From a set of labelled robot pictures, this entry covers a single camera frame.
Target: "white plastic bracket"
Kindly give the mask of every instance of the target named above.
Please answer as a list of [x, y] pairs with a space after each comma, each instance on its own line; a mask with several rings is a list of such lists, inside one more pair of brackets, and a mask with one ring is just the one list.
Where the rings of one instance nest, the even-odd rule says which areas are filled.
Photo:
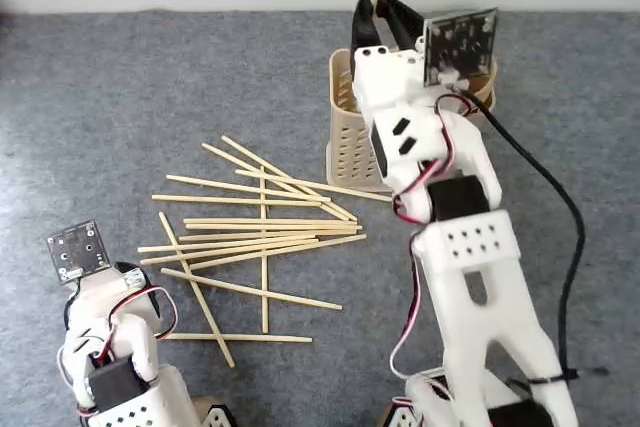
[[[531, 302], [509, 215], [499, 210], [434, 222], [416, 238], [414, 249], [438, 318], [457, 417], [465, 427], [491, 427], [482, 388], [490, 342], [499, 342], [528, 378], [561, 372]], [[482, 275], [485, 305], [469, 295], [464, 275], [471, 271]], [[555, 426], [578, 425], [566, 383], [533, 386], [532, 391]]]

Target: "black cable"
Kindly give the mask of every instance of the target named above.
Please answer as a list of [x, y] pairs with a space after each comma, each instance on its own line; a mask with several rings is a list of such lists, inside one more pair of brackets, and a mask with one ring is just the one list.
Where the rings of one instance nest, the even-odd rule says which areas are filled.
[[66, 330], [69, 330], [69, 310], [71, 309], [71, 305], [73, 305], [73, 302], [78, 298], [79, 295], [80, 295], [80, 279], [76, 280], [75, 293], [71, 297], [69, 297], [69, 300], [67, 300], [67, 303], [64, 304], [64, 312], [62, 314], [62, 319], [64, 320], [64, 328]]
[[[498, 133], [513, 147], [516, 152], [518, 152], [534, 169], [542, 175], [547, 182], [551, 184], [554, 190], [558, 193], [558, 195], [562, 198], [562, 200], [567, 204], [569, 210], [571, 211], [571, 215], [573, 216], [573, 220], [576, 224], [576, 247], [573, 251], [573, 257], [571, 258], [571, 263], [569, 264], [569, 268], [567, 269], [567, 274], [564, 280], [564, 284], [562, 286], [562, 293], [560, 294], [560, 303], [558, 306], [558, 357], [560, 359], [560, 367], [562, 368], [562, 375], [558, 376], [558, 378], [546, 379], [550, 381], [556, 380], [572, 380], [578, 378], [578, 371], [576, 369], [570, 369], [568, 366], [567, 359], [567, 307], [569, 303], [569, 295], [571, 294], [571, 287], [573, 285], [573, 281], [576, 277], [576, 272], [578, 271], [578, 265], [580, 264], [580, 258], [582, 257], [582, 251], [584, 250], [585, 243], [585, 226], [584, 220], [582, 219], [582, 214], [580, 213], [580, 209], [575, 204], [573, 199], [569, 196], [565, 188], [562, 184], [553, 176], [551, 173], [545, 169], [540, 162], [538, 162], [531, 153], [529, 153], [513, 136], [505, 129], [502, 124], [494, 117], [494, 115], [489, 112], [484, 105], [484, 103], [478, 99], [475, 95], [467, 90], [461, 90], [460, 93], [467, 99], [469, 99], [473, 104], [484, 114], [489, 123], [493, 125], [493, 127], [498, 131]], [[541, 383], [538, 381], [543, 381], [545, 379], [530, 379], [530, 383]]]

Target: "circuit board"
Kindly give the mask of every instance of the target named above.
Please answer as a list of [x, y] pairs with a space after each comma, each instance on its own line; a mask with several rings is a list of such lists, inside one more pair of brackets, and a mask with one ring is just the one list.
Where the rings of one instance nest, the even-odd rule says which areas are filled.
[[95, 220], [67, 227], [47, 238], [47, 246], [61, 284], [109, 267]]
[[438, 84], [439, 74], [451, 69], [461, 79], [488, 74], [497, 14], [490, 9], [426, 20], [424, 84]]

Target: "white wire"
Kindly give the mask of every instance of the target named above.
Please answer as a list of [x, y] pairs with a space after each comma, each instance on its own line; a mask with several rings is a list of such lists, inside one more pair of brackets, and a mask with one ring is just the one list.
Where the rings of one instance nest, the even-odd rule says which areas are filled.
[[400, 378], [402, 380], [407, 380], [411, 376], [407, 375], [407, 374], [403, 374], [398, 369], [396, 369], [395, 359], [396, 359], [396, 355], [398, 354], [398, 351], [400, 351], [400, 349], [402, 348], [402, 346], [406, 342], [407, 338], [411, 334], [411, 330], [413, 329], [413, 325], [415, 324], [416, 318], [418, 317], [418, 311], [420, 310], [420, 303], [421, 303], [421, 300], [422, 300], [422, 287], [420, 286], [420, 270], [419, 270], [420, 269], [420, 264], [416, 263], [415, 269], [416, 269], [415, 276], [417, 277], [417, 281], [416, 281], [416, 304], [415, 304], [415, 307], [413, 308], [413, 310], [409, 314], [409, 320], [407, 322], [407, 327], [405, 328], [404, 332], [400, 336], [400, 339], [398, 340], [398, 343], [396, 344], [396, 346], [391, 351], [391, 354], [389, 355], [389, 368], [391, 369], [391, 372], [393, 372], [396, 377], [398, 377], [398, 378]]
[[73, 384], [69, 380], [69, 374], [67, 373], [67, 370], [64, 368], [64, 365], [62, 364], [62, 352], [63, 351], [64, 351], [64, 345], [62, 345], [58, 349], [58, 353], [56, 354], [56, 361], [57, 361], [57, 364], [58, 364], [58, 371], [60, 372], [60, 377], [62, 377], [62, 380], [64, 381], [66, 386], [69, 387], [71, 390], [73, 390]]

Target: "red wire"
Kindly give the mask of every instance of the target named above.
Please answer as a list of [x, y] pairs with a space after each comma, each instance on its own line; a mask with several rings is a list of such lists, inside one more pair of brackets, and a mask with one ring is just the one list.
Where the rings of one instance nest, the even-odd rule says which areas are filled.
[[393, 370], [393, 357], [395, 353], [397, 353], [399, 346], [406, 340], [406, 337], [408, 336], [407, 332], [411, 331], [411, 329], [413, 328], [413, 325], [417, 317], [417, 311], [420, 308], [420, 299], [421, 299], [420, 274], [419, 274], [418, 265], [415, 259], [415, 255], [413, 253], [413, 241], [418, 235], [420, 235], [424, 231], [424, 229], [428, 225], [428, 221], [423, 222], [420, 219], [417, 219], [405, 212], [400, 212], [400, 208], [402, 207], [402, 200], [400, 199], [400, 196], [406, 194], [407, 192], [410, 192], [411, 190], [416, 188], [418, 185], [421, 185], [423, 182], [428, 180], [430, 177], [442, 175], [446, 173], [453, 165], [453, 162], [455, 159], [455, 148], [453, 145], [453, 141], [451, 139], [451, 135], [449, 134], [449, 130], [447, 129], [447, 125], [445, 124], [444, 118], [442, 117], [442, 113], [440, 111], [440, 101], [446, 97], [458, 98], [458, 96], [453, 94], [444, 94], [438, 97], [434, 104], [434, 111], [436, 115], [440, 118], [440, 121], [442, 122], [442, 136], [444, 137], [445, 144], [447, 146], [446, 159], [444, 160], [444, 162], [441, 159], [430, 161], [427, 164], [424, 171], [422, 171], [420, 175], [418, 175], [418, 177], [413, 182], [411, 182], [407, 187], [405, 187], [399, 194], [396, 194], [392, 197], [392, 207], [393, 207], [394, 214], [399, 218], [401, 218], [402, 220], [421, 226], [419, 230], [411, 234], [411, 237], [409, 237], [409, 258], [411, 259], [411, 273], [413, 277], [413, 298], [411, 300], [411, 305], [409, 307], [409, 314], [407, 315], [407, 321], [404, 324], [404, 327], [402, 329], [402, 334], [400, 334], [400, 340], [398, 341], [398, 344], [396, 345], [396, 347], [394, 348], [394, 351], [391, 354], [390, 362], [391, 362], [392, 370]]
[[[114, 334], [114, 325], [112, 322], [112, 317], [114, 316], [114, 314], [118, 311], [118, 309], [120, 309], [123, 305], [131, 302], [132, 300], [137, 299], [138, 297], [141, 297], [144, 294], [147, 294], [149, 292], [154, 292], [156, 290], [162, 290], [163, 292], [165, 292], [166, 295], [168, 295], [167, 291], [164, 290], [164, 288], [159, 287], [157, 285], [149, 285], [147, 287], [144, 287], [140, 290], [136, 290], [135, 292], [129, 294], [128, 296], [126, 296], [125, 298], [119, 300], [116, 305], [114, 305], [111, 310], [109, 311], [109, 315], [107, 316], [107, 322], [109, 325], [109, 337], [107, 338], [106, 342], [104, 343], [104, 346], [102, 347], [102, 350], [100, 351], [100, 354], [98, 354], [98, 356], [96, 357], [96, 360], [99, 361], [104, 361], [104, 359], [106, 358], [110, 348], [111, 348], [111, 342], [113, 340], [113, 334]], [[171, 322], [171, 325], [169, 326], [169, 328], [167, 330], [165, 330], [164, 332], [160, 333], [160, 334], [154, 334], [156, 339], [164, 339], [167, 335], [169, 335], [174, 327], [177, 324], [178, 318], [177, 318], [177, 311], [175, 311], [175, 304], [173, 304], [173, 301], [171, 299], [169, 299], [171, 301], [171, 304], [174, 305], [174, 317], [173, 317], [173, 321]]]

